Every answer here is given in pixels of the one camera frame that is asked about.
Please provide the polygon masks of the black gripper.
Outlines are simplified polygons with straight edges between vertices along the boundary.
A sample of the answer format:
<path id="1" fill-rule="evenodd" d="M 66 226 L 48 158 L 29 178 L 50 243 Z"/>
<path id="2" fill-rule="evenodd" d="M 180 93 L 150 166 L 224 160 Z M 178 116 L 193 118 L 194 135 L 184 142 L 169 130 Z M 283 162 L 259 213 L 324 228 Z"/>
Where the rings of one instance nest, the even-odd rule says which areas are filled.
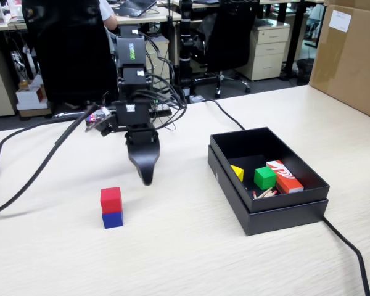
<path id="1" fill-rule="evenodd" d="M 125 132 L 128 156 L 145 186 L 153 182 L 154 167 L 160 156 L 158 132 L 150 119 L 150 99 L 115 101 L 114 132 Z"/>

